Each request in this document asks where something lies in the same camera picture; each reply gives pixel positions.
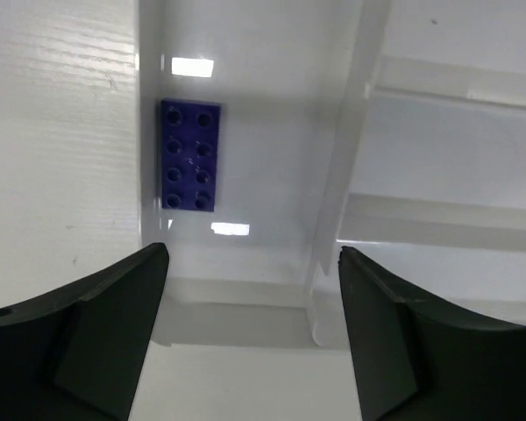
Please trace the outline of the purple lego plate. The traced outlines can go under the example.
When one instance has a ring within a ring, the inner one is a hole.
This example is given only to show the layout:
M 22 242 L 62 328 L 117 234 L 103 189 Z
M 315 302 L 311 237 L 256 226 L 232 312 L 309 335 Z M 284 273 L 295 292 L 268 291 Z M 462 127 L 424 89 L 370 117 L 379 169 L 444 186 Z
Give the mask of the purple lego plate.
M 221 105 L 160 101 L 160 198 L 167 210 L 212 212 Z

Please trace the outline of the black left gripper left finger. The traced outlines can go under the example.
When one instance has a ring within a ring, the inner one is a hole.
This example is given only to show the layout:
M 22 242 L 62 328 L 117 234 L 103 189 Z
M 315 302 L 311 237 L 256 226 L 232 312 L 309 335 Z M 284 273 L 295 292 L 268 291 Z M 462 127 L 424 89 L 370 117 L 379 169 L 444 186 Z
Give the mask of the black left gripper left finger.
M 0 309 L 0 420 L 126 420 L 164 292 L 153 243 Z

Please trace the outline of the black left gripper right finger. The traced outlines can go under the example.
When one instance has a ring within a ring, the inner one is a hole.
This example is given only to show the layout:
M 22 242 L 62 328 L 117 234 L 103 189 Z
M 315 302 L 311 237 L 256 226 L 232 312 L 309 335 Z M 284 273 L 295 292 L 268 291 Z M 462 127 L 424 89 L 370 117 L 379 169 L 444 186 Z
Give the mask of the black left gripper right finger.
M 345 246 L 338 274 L 365 420 L 526 420 L 526 326 L 451 303 Z

